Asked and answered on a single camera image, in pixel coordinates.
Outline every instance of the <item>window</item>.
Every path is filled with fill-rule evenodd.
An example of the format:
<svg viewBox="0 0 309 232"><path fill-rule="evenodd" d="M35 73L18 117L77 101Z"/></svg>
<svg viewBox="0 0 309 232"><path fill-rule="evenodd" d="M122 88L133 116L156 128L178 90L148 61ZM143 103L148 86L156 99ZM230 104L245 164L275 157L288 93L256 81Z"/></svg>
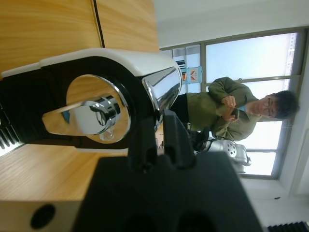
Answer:
<svg viewBox="0 0 309 232"><path fill-rule="evenodd" d="M228 76L261 99L282 90L299 89L307 34L308 28L278 34L270 31L165 48L162 52L175 61L184 61L186 67L202 67L202 84L184 85L182 93L208 91L215 79ZM237 142L246 147L252 160L243 177L279 177L292 122L262 118L248 138Z"/></svg>
<svg viewBox="0 0 309 232"><path fill-rule="evenodd" d="M176 61L182 71L186 68L194 68L201 65L200 61L200 45L175 48L172 50L160 51L161 53L171 57ZM201 84L184 84L180 94L185 93L200 93Z"/></svg>

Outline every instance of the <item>coffee machine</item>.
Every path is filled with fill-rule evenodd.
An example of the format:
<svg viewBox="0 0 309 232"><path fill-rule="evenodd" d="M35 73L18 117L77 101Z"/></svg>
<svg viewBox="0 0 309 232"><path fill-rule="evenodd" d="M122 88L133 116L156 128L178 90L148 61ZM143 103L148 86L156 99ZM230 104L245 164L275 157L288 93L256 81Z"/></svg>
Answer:
<svg viewBox="0 0 309 232"><path fill-rule="evenodd" d="M89 48L2 73L2 126L27 144L125 151L133 128L155 130L175 101L182 73L159 53Z"/></svg>

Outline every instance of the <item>wooden panel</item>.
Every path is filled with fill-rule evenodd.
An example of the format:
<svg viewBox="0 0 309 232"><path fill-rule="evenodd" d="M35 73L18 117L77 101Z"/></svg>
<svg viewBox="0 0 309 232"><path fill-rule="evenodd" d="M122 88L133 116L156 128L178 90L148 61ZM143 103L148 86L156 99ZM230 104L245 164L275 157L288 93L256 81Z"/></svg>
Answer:
<svg viewBox="0 0 309 232"><path fill-rule="evenodd" d="M0 72L100 47L90 0L1 0Z"/></svg>
<svg viewBox="0 0 309 232"><path fill-rule="evenodd" d="M105 47L158 52L151 0L97 0Z"/></svg>
<svg viewBox="0 0 309 232"><path fill-rule="evenodd" d="M1 200L81 200L100 157L74 147L25 145L0 157Z"/></svg>

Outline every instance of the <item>man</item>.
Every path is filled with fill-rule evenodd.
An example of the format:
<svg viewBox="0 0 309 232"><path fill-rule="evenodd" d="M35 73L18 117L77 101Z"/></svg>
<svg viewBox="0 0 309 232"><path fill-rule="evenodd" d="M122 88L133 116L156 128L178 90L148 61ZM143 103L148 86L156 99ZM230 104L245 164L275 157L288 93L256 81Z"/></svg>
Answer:
<svg viewBox="0 0 309 232"><path fill-rule="evenodd" d="M239 109L239 118L233 115ZM213 136L233 141L247 138L262 117L286 119L299 109L296 96L281 91L258 100L250 89L228 77L215 80L209 92L180 95L172 105L178 118L191 123L191 129L201 131L208 127Z"/></svg>

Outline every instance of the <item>eyeglasses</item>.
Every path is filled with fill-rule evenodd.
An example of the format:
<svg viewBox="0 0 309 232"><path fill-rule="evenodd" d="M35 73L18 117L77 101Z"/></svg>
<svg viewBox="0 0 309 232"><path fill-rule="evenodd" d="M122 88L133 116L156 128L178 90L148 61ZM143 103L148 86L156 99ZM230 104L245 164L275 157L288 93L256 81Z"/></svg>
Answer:
<svg viewBox="0 0 309 232"><path fill-rule="evenodd" d="M272 105L272 98L268 98L268 100L264 103L264 106L267 107L269 117L272 117L272 112L271 112L271 107L270 107L271 105Z"/></svg>

